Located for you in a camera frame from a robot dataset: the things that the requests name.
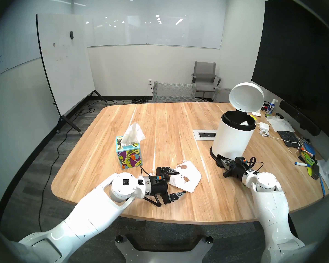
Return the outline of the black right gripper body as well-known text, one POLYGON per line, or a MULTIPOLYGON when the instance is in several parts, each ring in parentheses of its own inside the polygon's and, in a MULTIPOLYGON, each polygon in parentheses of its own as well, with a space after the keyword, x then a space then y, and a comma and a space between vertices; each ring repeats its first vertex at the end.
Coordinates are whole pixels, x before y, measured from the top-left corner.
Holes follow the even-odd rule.
POLYGON ((232 163, 229 164, 228 170, 223 173, 223 177, 233 177, 239 181, 242 181, 242 177, 244 176, 245 172, 249 169, 249 165, 245 163, 232 163))

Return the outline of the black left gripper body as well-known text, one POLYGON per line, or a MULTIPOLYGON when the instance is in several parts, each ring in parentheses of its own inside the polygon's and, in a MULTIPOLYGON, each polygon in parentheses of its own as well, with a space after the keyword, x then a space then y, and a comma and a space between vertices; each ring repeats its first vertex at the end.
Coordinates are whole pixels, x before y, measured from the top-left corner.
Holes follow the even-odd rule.
POLYGON ((167 174, 160 174, 160 168, 156 168, 156 176, 150 176, 151 192, 150 196, 154 196, 156 201, 150 201, 157 207, 162 204, 158 199, 158 195, 162 197, 164 204, 166 204, 166 195, 168 194, 168 183, 170 181, 170 176, 167 174))

